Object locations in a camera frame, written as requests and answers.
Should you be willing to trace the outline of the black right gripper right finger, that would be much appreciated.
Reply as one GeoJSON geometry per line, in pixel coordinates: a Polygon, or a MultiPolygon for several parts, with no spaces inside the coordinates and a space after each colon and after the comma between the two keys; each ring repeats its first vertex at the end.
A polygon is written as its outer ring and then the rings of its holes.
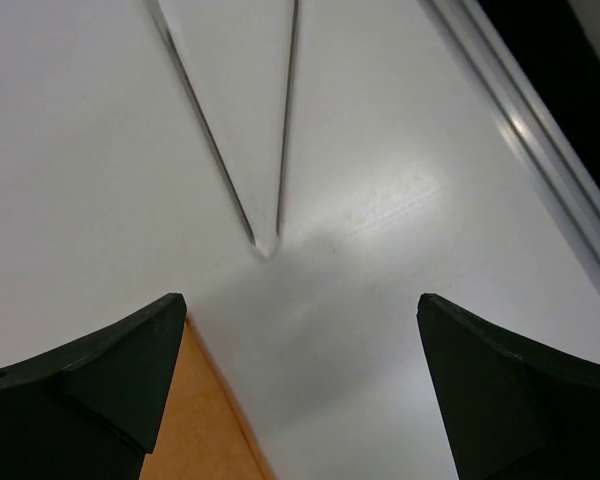
{"type": "Polygon", "coordinates": [[[437,294],[417,324],[461,479],[600,479],[600,365],[437,294]]]}

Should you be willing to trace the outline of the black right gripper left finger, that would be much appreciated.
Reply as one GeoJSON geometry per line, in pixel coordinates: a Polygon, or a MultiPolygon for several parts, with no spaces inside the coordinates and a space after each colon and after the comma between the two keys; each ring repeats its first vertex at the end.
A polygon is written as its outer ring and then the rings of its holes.
{"type": "Polygon", "coordinates": [[[154,451],[187,314],[169,293],[0,368],[0,479],[136,479],[154,451]]]}

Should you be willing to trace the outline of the metal serving tongs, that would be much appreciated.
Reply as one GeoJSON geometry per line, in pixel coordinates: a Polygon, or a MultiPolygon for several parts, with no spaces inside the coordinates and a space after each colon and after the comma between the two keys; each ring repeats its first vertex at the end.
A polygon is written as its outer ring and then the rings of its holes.
{"type": "Polygon", "coordinates": [[[148,1],[148,14],[257,255],[273,257],[284,193],[300,4],[148,1]]]}

